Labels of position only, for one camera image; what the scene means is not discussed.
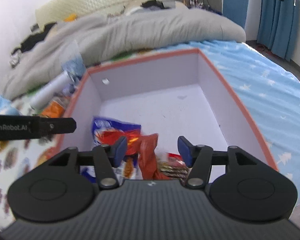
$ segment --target curtain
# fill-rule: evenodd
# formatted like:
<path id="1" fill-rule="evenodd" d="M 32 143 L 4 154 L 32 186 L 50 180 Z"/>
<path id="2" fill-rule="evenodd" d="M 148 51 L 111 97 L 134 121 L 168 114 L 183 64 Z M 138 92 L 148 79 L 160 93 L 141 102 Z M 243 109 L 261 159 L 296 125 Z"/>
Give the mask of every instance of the curtain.
<path id="1" fill-rule="evenodd" d="M 289 61 L 294 50 L 298 20 L 299 0 L 262 0 L 257 43 Z"/>

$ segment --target beige blanket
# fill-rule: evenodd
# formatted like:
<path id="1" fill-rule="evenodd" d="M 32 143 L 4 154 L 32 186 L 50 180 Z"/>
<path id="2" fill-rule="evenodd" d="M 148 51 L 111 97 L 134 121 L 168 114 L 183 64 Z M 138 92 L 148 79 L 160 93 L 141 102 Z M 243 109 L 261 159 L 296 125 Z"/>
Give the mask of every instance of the beige blanket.
<path id="1" fill-rule="evenodd" d="M 189 41 L 245 42 L 246 36 L 239 25 L 201 9 L 168 9 L 116 18 L 94 13 L 65 24 L 56 35 L 37 44 L 6 76 L 3 96 L 13 99 L 59 75 L 59 59 L 74 40 L 88 66 L 126 51 Z"/>

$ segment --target white cylinder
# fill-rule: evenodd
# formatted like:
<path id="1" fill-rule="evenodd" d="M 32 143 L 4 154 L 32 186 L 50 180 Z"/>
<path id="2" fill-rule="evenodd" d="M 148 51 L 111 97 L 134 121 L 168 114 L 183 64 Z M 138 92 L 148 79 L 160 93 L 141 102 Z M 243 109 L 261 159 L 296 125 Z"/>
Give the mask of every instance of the white cylinder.
<path id="1" fill-rule="evenodd" d="M 73 84 L 69 73 L 64 71 L 55 79 L 51 80 L 43 88 L 41 88 L 30 101 L 30 106 L 35 110 L 42 109 L 53 98 L 55 93 L 61 92 L 67 84 Z"/>

